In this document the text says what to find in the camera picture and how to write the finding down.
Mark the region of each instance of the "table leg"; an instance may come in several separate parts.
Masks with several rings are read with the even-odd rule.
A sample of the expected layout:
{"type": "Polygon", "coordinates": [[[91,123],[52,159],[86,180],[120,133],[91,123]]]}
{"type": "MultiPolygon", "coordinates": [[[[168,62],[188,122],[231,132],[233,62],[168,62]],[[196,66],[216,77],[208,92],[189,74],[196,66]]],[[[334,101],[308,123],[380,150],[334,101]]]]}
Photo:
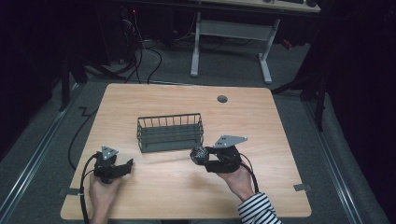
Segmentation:
{"type": "Polygon", "coordinates": [[[268,38],[264,53],[259,54],[260,65],[262,66],[262,75],[264,76],[264,82],[266,84],[272,83],[271,74],[270,74],[270,71],[268,69],[268,64],[267,64],[267,57],[270,52],[271,46],[274,42],[274,38],[275,38],[277,27],[279,26],[279,23],[280,23],[280,19],[275,20],[274,25],[271,29],[271,33],[268,38]]]}
{"type": "Polygon", "coordinates": [[[198,77],[198,66],[199,66],[199,37],[201,32],[201,12],[197,12],[197,22],[195,25],[195,45],[194,52],[192,53],[191,62],[191,76],[198,77]]]}

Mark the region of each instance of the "table surface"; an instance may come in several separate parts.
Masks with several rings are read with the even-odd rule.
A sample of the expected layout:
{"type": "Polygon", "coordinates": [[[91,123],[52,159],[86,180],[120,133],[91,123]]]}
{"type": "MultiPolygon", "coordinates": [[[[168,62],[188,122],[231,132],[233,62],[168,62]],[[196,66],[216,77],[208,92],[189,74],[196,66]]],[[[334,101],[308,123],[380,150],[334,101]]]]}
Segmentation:
{"type": "MultiPolygon", "coordinates": [[[[136,138],[137,118],[200,113],[204,146],[222,134],[246,136],[236,145],[253,165],[260,191],[270,198],[280,217],[308,217],[311,208],[290,151],[271,92],[265,88],[110,84],[78,163],[70,188],[78,189],[84,164],[101,145],[117,149],[117,165],[134,158],[123,178],[111,218],[238,217],[239,199],[216,174],[195,165],[191,149],[141,153],[136,138]],[[218,101],[219,95],[228,98],[218,101]]],[[[91,162],[88,171],[93,168],[91,162]]],[[[88,194],[89,178],[84,183],[88,194]]],[[[89,216],[90,197],[86,197],[89,216]]],[[[77,195],[67,195],[64,219],[82,219],[77,195]]]]}
{"type": "Polygon", "coordinates": [[[299,12],[320,12],[320,7],[309,7],[306,3],[298,4],[298,3],[290,3],[275,0],[271,3],[266,3],[263,0],[200,0],[202,2],[207,3],[218,3],[218,4],[227,4],[227,5],[237,5],[243,7],[264,7],[271,9],[281,9],[281,10],[290,10],[290,11],[299,11],[299,12]]]}

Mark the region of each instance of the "striped shirt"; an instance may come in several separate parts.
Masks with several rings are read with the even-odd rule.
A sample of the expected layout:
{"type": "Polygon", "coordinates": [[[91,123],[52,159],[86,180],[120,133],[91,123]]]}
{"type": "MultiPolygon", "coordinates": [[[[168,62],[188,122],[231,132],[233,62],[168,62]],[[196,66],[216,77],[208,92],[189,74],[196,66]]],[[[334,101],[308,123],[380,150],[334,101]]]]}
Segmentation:
{"type": "Polygon", "coordinates": [[[239,216],[244,224],[280,224],[276,211],[267,195],[256,193],[238,206],[239,216]]]}

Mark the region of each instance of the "metal basket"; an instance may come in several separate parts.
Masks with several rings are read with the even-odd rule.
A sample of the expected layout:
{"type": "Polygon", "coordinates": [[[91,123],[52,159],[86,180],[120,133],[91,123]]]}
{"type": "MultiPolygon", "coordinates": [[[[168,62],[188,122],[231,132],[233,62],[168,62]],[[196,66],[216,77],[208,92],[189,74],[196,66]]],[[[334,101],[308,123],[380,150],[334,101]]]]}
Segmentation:
{"type": "Polygon", "coordinates": [[[142,152],[200,147],[204,142],[201,114],[140,117],[136,137],[142,152]]]}

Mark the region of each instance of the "wire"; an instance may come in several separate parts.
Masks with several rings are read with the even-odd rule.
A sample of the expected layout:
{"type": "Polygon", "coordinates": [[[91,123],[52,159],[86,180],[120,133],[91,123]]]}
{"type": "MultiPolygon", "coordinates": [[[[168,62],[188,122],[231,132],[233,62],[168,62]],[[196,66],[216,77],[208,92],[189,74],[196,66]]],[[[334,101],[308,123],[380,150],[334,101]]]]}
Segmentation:
{"type": "Polygon", "coordinates": [[[258,42],[258,40],[249,39],[245,43],[237,43],[237,42],[233,41],[233,39],[235,39],[235,38],[226,38],[224,40],[224,42],[227,44],[233,44],[233,45],[237,45],[237,46],[245,46],[248,44],[254,44],[254,43],[258,42]]]}
{"type": "Polygon", "coordinates": [[[183,37],[181,37],[179,39],[175,39],[174,41],[178,41],[178,40],[182,40],[182,39],[190,38],[191,36],[194,36],[194,35],[190,35],[190,36],[188,36],[188,35],[191,33],[192,27],[194,26],[194,22],[195,22],[196,16],[197,16],[197,13],[195,12],[194,13],[194,17],[192,18],[192,22],[191,22],[191,26],[190,26],[189,31],[183,37]]]}
{"type": "Polygon", "coordinates": [[[194,42],[194,40],[189,40],[189,38],[192,38],[193,37],[193,35],[192,36],[188,36],[188,37],[186,37],[186,38],[184,38],[184,39],[182,39],[182,40],[178,40],[178,41],[176,41],[176,42],[174,42],[174,44],[175,45],[178,45],[178,46],[181,46],[181,47],[189,47],[189,46],[192,46],[195,42],[194,42]]]}
{"type": "MultiPolygon", "coordinates": [[[[127,71],[131,70],[135,66],[136,57],[134,56],[134,43],[139,42],[139,41],[134,42],[135,38],[134,38],[134,35],[131,33],[131,28],[132,28],[132,32],[134,31],[134,24],[131,23],[130,21],[126,20],[126,19],[122,19],[121,21],[122,21],[123,29],[124,29],[123,33],[124,33],[125,39],[126,39],[126,47],[127,47],[126,48],[127,49],[126,58],[127,58],[127,61],[129,61],[129,62],[128,62],[128,64],[125,67],[121,68],[118,71],[114,71],[114,72],[110,71],[114,75],[119,75],[119,74],[122,74],[124,72],[127,72],[127,71]]],[[[99,73],[95,72],[95,71],[92,71],[88,67],[85,67],[85,70],[86,70],[86,72],[88,72],[88,73],[90,73],[90,74],[92,74],[94,76],[108,75],[108,73],[104,73],[103,70],[98,70],[96,67],[93,67],[93,66],[92,66],[92,68],[94,68],[99,73]]]]}
{"type": "Polygon", "coordinates": [[[82,215],[84,217],[84,223],[85,224],[90,224],[90,221],[88,220],[88,213],[87,213],[87,206],[85,204],[85,197],[84,197],[84,179],[85,179],[85,172],[87,171],[88,164],[90,164],[91,160],[94,158],[97,158],[97,153],[92,155],[88,160],[87,163],[85,163],[84,169],[82,170],[81,174],[81,181],[79,183],[79,202],[81,204],[81,210],[82,210],[82,215]]]}
{"type": "Polygon", "coordinates": [[[141,82],[140,82],[140,77],[139,77],[139,75],[138,75],[138,73],[137,73],[137,68],[138,68],[138,67],[140,66],[140,64],[142,63],[143,54],[142,54],[142,49],[139,49],[139,51],[140,51],[139,64],[137,64],[137,65],[135,66],[134,71],[132,71],[131,75],[129,75],[129,76],[125,79],[124,83],[127,83],[127,82],[129,81],[129,79],[131,79],[131,77],[132,77],[132,75],[134,74],[134,72],[136,72],[137,80],[139,81],[139,84],[141,84],[141,82]]]}
{"type": "Polygon", "coordinates": [[[154,74],[155,71],[157,71],[157,69],[160,67],[161,63],[163,62],[163,57],[161,56],[161,54],[158,51],[156,51],[154,49],[148,49],[148,50],[151,50],[151,51],[157,53],[158,56],[160,57],[160,61],[159,61],[158,65],[157,65],[157,67],[148,76],[148,84],[149,84],[149,80],[151,79],[151,76],[154,74]]]}
{"type": "Polygon", "coordinates": [[[260,192],[260,190],[259,190],[259,184],[257,183],[256,176],[255,176],[254,173],[253,173],[253,166],[251,165],[250,160],[249,160],[248,157],[245,156],[244,154],[242,154],[242,153],[239,153],[239,154],[240,154],[241,156],[245,157],[245,159],[247,159],[247,161],[248,161],[248,163],[249,163],[249,165],[250,165],[250,167],[248,167],[247,165],[245,165],[244,163],[241,162],[241,166],[245,167],[245,168],[250,172],[251,179],[253,180],[254,191],[255,191],[256,193],[260,192]]]}
{"type": "Polygon", "coordinates": [[[87,177],[88,174],[92,173],[93,170],[90,170],[87,174],[85,174],[84,178],[87,177]]]}
{"type": "MultiPolygon", "coordinates": [[[[211,40],[211,39],[217,39],[217,37],[212,37],[212,38],[206,37],[206,40],[211,40]]],[[[206,50],[215,50],[215,49],[220,48],[223,44],[224,44],[224,38],[220,38],[219,44],[218,44],[217,46],[215,46],[214,48],[211,48],[211,49],[209,49],[209,48],[204,48],[201,44],[200,44],[200,48],[201,48],[201,49],[206,49],[206,50]]]]}
{"type": "Polygon", "coordinates": [[[136,30],[137,30],[137,33],[139,34],[140,41],[142,41],[143,38],[142,38],[142,35],[140,34],[139,26],[137,25],[137,17],[136,17],[136,13],[135,13],[136,10],[134,9],[134,7],[133,7],[133,10],[134,10],[134,24],[136,25],[136,30]]]}
{"type": "Polygon", "coordinates": [[[88,122],[88,120],[94,115],[96,114],[96,112],[98,111],[98,109],[95,109],[85,120],[84,122],[82,122],[82,124],[79,126],[77,132],[75,133],[75,135],[73,136],[73,139],[69,145],[69,149],[67,150],[67,159],[69,160],[69,164],[72,167],[73,170],[76,170],[76,166],[73,164],[72,160],[71,160],[71,150],[72,150],[72,146],[74,144],[74,142],[76,141],[76,138],[79,134],[79,132],[81,132],[82,128],[84,127],[84,125],[88,122]]]}

